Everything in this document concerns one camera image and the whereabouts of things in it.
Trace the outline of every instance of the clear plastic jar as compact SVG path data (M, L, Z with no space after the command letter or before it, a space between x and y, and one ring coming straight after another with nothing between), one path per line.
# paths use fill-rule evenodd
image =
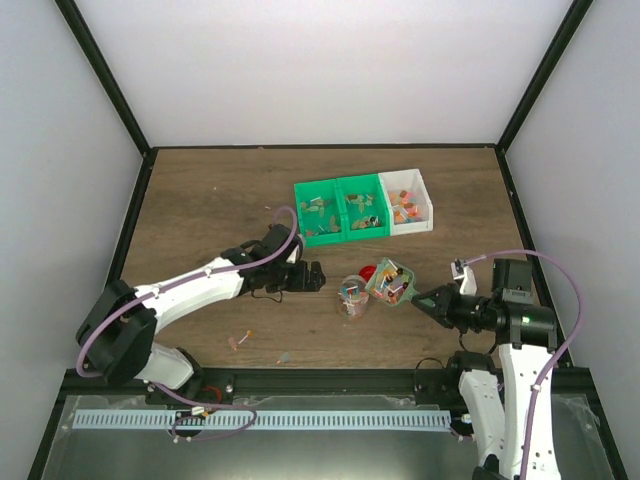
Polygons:
M351 319L364 315L369 301L366 285L367 282L360 275L346 277L338 291L338 311Z

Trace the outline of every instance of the robotic arm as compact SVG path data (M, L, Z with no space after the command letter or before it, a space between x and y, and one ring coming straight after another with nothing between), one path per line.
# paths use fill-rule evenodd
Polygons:
M84 345L120 307L136 298L145 298L96 337L87 351L87 359L109 385L137 378L180 389L199 366L184 350L155 343L153 339L160 330L206 305L247 292L262 288L267 293L317 292L325 284L319 262L312 262L309 267L300 260L303 246L298 236L276 258L252 266L276 253L290 234L288 227L276 224L261 241L251 240L226 250L184 275L135 288L123 280L109 284L78 330L78 344ZM215 273L220 269L227 271Z
M534 413L528 412L532 385L557 348L555 313L533 305L528 262L495 260L491 297L462 294L463 286L469 285L464 281L468 272L463 274L469 267L459 262L454 265L459 267L452 266L457 283L416 295L412 303L443 327L457 328L461 334L468 330L496 334L504 372L504 409L489 355L457 352L447 367L459 377L458 388L477 440L479 467L473 479L518 478L527 444L531 452L527 479L559 480L551 424L551 371L540 387L532 436L525 438L527 416ZM456 271L462 279L455 277Z

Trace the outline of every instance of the wooden table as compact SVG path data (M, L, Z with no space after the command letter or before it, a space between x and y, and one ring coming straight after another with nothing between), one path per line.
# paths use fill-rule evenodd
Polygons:
M285 293L284 302L249 295L219 302L174 322L157 340L180 346L203 366L413 367L426 356L442 361L456 350L455 331L410 304L371 300L366 315L337 313L347 275L388 256L412 269L426 291L451 281L450 262L521 248L505 186L491 149L185 149L158 154L123 278L132 286L165 280L209 262L223 250L261 239L280 205L295 205L293 184L345 175L420 168L434 204L434 230L378 240L309 248L327 284L319 293ZM476 264L480 293L491 262ZM237 352L227 343L246 330ZM485 351L490 334L465 337Z

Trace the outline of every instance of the white panel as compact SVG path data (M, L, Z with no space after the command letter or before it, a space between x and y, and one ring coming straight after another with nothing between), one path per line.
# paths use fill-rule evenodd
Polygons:
M638 2L594 2L509 153L536 246L582 285L589 366L629 478L640 478L640 23ZM565 331L576 306L552 268Z
M0 14L0 477L27 478L140 156L53 1Z
M570 0L80 0L153 145L496 142Z

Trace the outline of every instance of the purple cable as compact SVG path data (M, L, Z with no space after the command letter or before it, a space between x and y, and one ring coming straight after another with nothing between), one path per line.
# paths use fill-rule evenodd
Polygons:
M558 362L560 357L562 357L562 354L564 354L567 348L569 348L569 345L576 338L576 336L578 335L578 331L582 327L582 323L583 323L582 294L580 293L578 284L573 278L573 276L567 270L565 270L562 267L562 265L560 265L555 259L549 257L548 255L545 255L544 253L536 252L534 250L525 250L525 249L502 250L500 252L493 252L487 255L480 255L479 257L472 258L471 260L467 260L467 264L471 265L472 263L479 262L480 260L486 260L487 258L500 257L502 255L511 255L516 253L517 254L524 253L527 255L533 255L534 257L540 257L546 260L547 262L551 263L552 265L554 265L558 270L560 270L564 274L565 277L567 277L567 280L569 280L569 283L573 287L573 290L576 292L576 298L578 299L578 318L576 319L576 323L573 326L571 333L569 333L569 336L565 339L562 345L558 347L558 350L556 350L556 353L553 354L553 356L549 359L549 361L544 365L544 367L538 374L538 378L536 378L534 385L540 386L542 385L542 382L547 376L547 373L551 371L551 369ZM527 421L526 421L525 430L524 430L524 444L522 447L522 450L523 450L522 464L520 465L520 480L526 480L527 478L527 464L529 463L529 453L531 450L531 436L533 432L533 417L534 417L534 412L536 408L536 401L538 400L538 393L539 391L536 389L531 390L531 398L529 400L529 410L527 412Z
M214 275L214 274L218 274L218 273L225 273L225 272L237 272L239 270L245 270L247 268L254 268L254 267L258 267L260 265L264 265L265 263L270 262L271 260L273 260L274 258L277 258L278 256L280 256L285 249L291 244L291 242L293 241L294 237L296 236L296 222L298 220L298 216L296 215L295 210L293 210L291 207L280 207L276 213L273 216L273 223L276 222L276 220L278 219L278 217L280 216L280 214L283 211L287 211L291 214L291 232L289 233L289 236L287 237L287 239L285 240L285 242L282 244L282 246L276 250L275 252L273 252L273 254L269 255L268 257L263 258L262 260L257 260L255 262L251 262L251 263L247 263L247 264L243 264L243 265L229 265L227 267L221 267L221 268L215 268L213 270L211 270L211 272L209 272L209 275ZM165 285L164 287L162 287L160 289L159 293L165 293L168 292L169 290L179 287L181 285L184 285L185 283L189 283L193 280L197 280L198 278L202 278L207 276L207 273L205 271L201 271L201 272L197 272L194 273L193 275L189 275L187 277L181 278L179 280L176 280L173 283L170 283L168 285ZM85 358L87 356L87 352L89 351L89 349L91 348L91 345L93 345L93 342L96 341L96 338L98 338L100 336L100 334L102 332L105 331L105 329L111 325L113 322L115 322L116 320L118 320L123 314L125 314L126 312L128 312L129 310L131 310L133 307L135 307L136 305L140 305L142 302L145 302L147 300L149 300L150 298L154 297L154 293L153 292L149 292L145 295L142 295L141 297L137 297L134 300L126 303L125 305L123 305L122 307L120 307L118 310L116 310L115 312L113 312L111 315L109 315L104 322L102 322L100 325L98 325L98 327L93 331L93 333L91 335L89 335L89 338L87 338L87 340L84 342L84 344L82 345L82 348L80 349L80 353L78 354L78 360L76 361L76 372L78 372L78 375L84 378L94 378L94 377L99 377L100 373L99 372L87 372L84 369L84 361ZM249 428L251 425L253 425L256 421L256 418L258 416L257 412L255 411L255 409L252 408L247 408L247 407L241 407L241 406L237 406L237 405L222 405L222 404L215 404L215 403L198 403L198 402L194 402L193 400L189 400L188 398L182 397L180 395L178 395L177 393L175 393L173 390L169 389L168 387L164 386L164 385L160 385L160 384L155 384L155 386L157 388L159 388L160 390L162 390L164 393L166 393L167 395L169 395L170 397L175 398L176 400L186 404L186 405L192 405L192 406L201 406L201 407L205 407L205 408L215 408L215 409L234 409L234 410L248 410L251 413L253 413L253 417L251 418L251 420L249 420L245 425L243 425L240 428L237 428L236 430L232 430L230 432L226 432L224 434L221 435L216 435L213 437L207 437L207 440L210 439L216 439L216 438L224 438L224 437L230 437L231 435L235 435L236 433L242 432L243 430L246 430L247 428ZM179 422L176 422L176 424L174 424L172 432L175 435L175 428L179 425Z

